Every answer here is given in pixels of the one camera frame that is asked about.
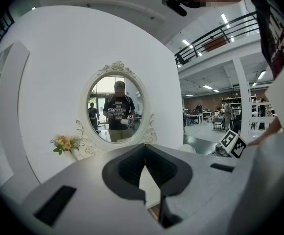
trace brick wall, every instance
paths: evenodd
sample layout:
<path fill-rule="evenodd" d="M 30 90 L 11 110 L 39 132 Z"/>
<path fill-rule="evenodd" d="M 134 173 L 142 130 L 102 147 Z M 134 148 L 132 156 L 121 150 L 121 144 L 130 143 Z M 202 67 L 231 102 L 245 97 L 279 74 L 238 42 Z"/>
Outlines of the brick wall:
<path fill-rule="evenodd" d="M 256 94 L 257 100 L 264 98 L 267 101 L 267 98 L 264 94 L 265 91 L 266 90 L 251 91 L 251 95 Z M 203 110 L 210 109 L 211 111 L 215 111 L 215 108 L 221 106 L 221 98 L 235 97 L 236 93 L 238 94 L 236 97 L 240 97 L 240 91 L 232 91 L 226 93 L 216 93 L 207 96 L 185 98 L 185 108 L 193 110 L 199 103 L 202 105 Z"/>

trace flower bouquet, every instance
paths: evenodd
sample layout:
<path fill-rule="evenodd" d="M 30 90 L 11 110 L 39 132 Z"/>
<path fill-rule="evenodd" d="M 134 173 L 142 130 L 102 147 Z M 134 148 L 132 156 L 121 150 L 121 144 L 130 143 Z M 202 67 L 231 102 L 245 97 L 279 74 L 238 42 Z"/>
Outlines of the flower bouquet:
<path fill-rule="evenodd" d="M 58 155 L 61 155 L 63 151 L 70 151 L 72 148 L 76 148 L 79 150 L 79 139 L 76 139 L 75 137 L 65 137 L 56 135 L 55 139 L 52 139 L 50 143 L 53 143 L 56 147 L 53 149 L 53 152 L 58 152 Z"/>

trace oval mirror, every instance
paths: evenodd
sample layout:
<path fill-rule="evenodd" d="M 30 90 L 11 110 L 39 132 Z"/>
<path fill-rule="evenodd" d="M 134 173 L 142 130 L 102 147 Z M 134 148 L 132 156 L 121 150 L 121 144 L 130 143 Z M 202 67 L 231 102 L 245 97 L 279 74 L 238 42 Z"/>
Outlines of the oval mirror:
<path fill-rule="evenodd" d="M 87 114 L 92 129 L 105 141 L 128 141 L 142 121 L 142 95 L 131 79 L 105 76 L 92 88 Z"/>

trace black rectangular slot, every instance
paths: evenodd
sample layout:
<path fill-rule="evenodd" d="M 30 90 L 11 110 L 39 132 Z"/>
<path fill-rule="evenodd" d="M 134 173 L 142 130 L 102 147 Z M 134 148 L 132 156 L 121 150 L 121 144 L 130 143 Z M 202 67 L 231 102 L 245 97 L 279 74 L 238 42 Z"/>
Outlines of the black rectangular slot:
<path fill-rule="evenodd" d="M 224 165 L 224 164 L 212 164 L 210 166 L 211 168 L 214 168 L 214 169 L 218 169 L 218 170 L 223 170 L 223 171 L 227 171 L 227 172 L 232 172 L 234 170 L 234 167 L 233 166 L 229 166 L 229 165 Z"/>
<path fill-rule="evenodd" d="M 76 188 L 62 186 L 55 194 L 38 210 L 34 216 L 43 223 L 52 226 L 66 204 L 74 195 Z"/>

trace khaki shorts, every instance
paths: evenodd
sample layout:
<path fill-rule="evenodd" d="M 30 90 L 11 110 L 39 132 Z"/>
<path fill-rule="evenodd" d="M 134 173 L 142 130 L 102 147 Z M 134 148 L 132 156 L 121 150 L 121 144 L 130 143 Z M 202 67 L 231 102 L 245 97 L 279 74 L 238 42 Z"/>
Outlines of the khaki shorts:
<path fill-rule="evenodd" d="M 133 131 L 132 129 L 122 130 L 122 131 L 109 130 L 109 136 L 111 137 L 111 142 L 118 142 L 118 140 L 132 137 Z"/>

